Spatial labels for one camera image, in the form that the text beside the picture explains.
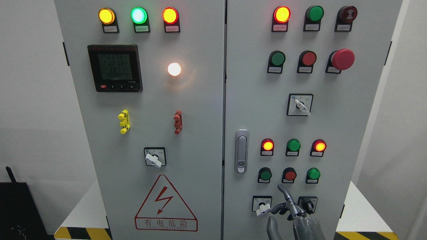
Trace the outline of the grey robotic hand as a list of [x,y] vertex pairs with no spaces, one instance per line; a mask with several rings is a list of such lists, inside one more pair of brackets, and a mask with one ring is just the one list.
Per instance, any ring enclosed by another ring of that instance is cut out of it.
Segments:
[[285,202],[273,207],[271,213],[283,215],[290,211],[287,220],[293,222],[293,234],[296,240],[325,240],[325,234],[316,217],[299,207],[285,186],[278,184],[278,189],[283,193]]

